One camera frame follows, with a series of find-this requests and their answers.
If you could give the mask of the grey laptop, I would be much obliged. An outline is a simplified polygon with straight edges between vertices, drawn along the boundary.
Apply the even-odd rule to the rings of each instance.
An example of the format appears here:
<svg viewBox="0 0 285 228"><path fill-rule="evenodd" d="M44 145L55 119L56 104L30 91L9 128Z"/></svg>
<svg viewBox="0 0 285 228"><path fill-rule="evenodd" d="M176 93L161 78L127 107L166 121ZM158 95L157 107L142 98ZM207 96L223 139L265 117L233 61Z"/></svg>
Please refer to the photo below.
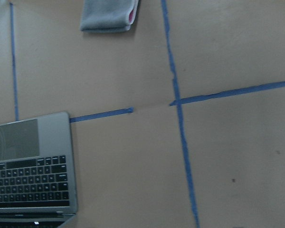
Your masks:
<svg viewBox="0 0 285 228"><path fill-rule="evenodd" d="M0 124L0 228L61 228L77 213L69 115Z"/></svg>

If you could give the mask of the folded grey cloth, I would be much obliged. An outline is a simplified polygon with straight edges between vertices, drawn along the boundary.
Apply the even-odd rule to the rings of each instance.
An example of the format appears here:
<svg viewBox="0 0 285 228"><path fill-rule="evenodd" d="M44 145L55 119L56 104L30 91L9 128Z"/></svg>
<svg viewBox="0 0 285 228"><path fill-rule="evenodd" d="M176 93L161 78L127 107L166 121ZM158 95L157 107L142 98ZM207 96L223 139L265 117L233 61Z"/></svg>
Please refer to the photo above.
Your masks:
<svg viewBox="0 0 285 228"><path fill-rule="evenodd" d="M137 0L85 0L80 30L91 33L118 33L130 30L139 2Z"/></svg>

